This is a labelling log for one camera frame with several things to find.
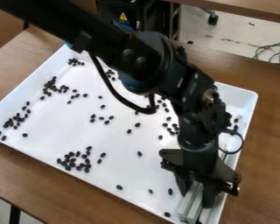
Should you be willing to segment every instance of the black cable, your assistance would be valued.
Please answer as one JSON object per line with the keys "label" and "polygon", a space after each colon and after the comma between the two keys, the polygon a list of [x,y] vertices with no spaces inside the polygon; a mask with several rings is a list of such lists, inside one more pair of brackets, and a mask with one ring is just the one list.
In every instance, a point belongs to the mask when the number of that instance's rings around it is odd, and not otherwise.
{"label": "black cable", "polygon": [[119,102],[121,102],[122,104],[124,104],[125,106],[127,106],[131,109],[134,109],[135,111],[138,111],[138,112],[146,114],[146,115],[152,115],[152,114],[156,113],[156,103],[155,103],[154,94],[149,95],[149,101],[150,101],[149,108],[141,108],[141,107],[137,106],[136,104],[134,104],[133,102],[128,101],[127,99],[122,97],[120,94],[118,94],[116,92],[116,90],[113,88],[111,82],[109,81],[108,77],[106,76],[105,72],[103,71],[102,65],[100,64],[98,59],[94,55],[89,54],[89,56],[92,59],[92,61],[94,62],[94,65],[95,65],[99,75],[101,76],[102,80],[105,82],[108,90]]}
{"label": "black cable", "polygon": [[238,136],[241,139],[241,146],[239,147],[239,149],[233,150],[233,151],[223,150],[219,146],[218,146],[218,149],[220,151],[223,151],[225,154],[228,154],[228,155],[234,155],[234,154],[238,153],[244,145],[244,139],[243,139],[242,135],[239,132],[237,132],[235,129],[225,129],[222,132],[223,133],[228,133],[231,136]]}

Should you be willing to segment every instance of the blue part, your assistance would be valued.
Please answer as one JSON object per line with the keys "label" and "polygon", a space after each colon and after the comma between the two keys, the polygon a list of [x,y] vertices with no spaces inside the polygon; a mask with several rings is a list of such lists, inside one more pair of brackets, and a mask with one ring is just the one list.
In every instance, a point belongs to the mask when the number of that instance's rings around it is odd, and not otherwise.
{"label": "blue part", "polygon": [[69,42],[66,42],[66,45],[67,45],[70,49],[72,49],[72,47],[73,47],[74,44],[71,44],[71,43],[69,43]]}
{"label": "blue part", "polygon": [[125,73],[118,73],[122,84],[132,93],[143,94],[147,88],[146,81],[135,80],[132,77],[126,75]]}

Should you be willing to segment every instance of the black bean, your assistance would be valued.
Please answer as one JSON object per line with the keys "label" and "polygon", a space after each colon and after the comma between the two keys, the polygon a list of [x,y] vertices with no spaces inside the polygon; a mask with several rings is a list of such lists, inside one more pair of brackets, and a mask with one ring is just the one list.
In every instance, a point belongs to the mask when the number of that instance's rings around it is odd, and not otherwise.
{"label": "black bean", "polygon": [[116,186],[116,188],[117,188],[118,190],[120,190],[120,191],[122,191],[122,190],[123,190],[123,187],[122,187],[122,186],[120,186],[120,185],[117,185],[117,186]]}
{"label": "black bean", "polygon": [[169,218],[171,215],[170,215],[170,213],[164,213],[164,216]]}
{"label": "black bean", "polygon": [[171,188],[168,189],[168,194],[173,195],[173,190]]}

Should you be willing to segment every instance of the yellow warning sticker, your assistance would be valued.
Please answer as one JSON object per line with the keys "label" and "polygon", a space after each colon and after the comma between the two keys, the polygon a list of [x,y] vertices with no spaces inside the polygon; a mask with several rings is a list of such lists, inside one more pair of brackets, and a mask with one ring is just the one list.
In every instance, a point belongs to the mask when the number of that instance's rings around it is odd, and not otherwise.
{"label": "yellow warning sticker", "polygon": [[122,15],[119,18],[120,20],[124,21],[124,22],[128,22],[129,20],[127,19],[127,17],[125,16],[124,12],[122,13]]}

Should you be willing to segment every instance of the screw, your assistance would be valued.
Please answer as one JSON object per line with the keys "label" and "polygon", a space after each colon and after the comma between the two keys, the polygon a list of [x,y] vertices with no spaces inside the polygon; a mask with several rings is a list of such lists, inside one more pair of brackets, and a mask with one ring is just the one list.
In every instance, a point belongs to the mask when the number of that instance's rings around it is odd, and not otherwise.
{"label": "screw", "polygon": [[132,57],[133,57],[133,54],[134,54],[134,52],[133,52],[133,50],[131,50],[131,49],[126,49],[126,50],[124,50],[124,51],[122,52],[122,60],[123,60],[124,62],[129,62],[129,61],[131,61],[131,59],[132,59]]}

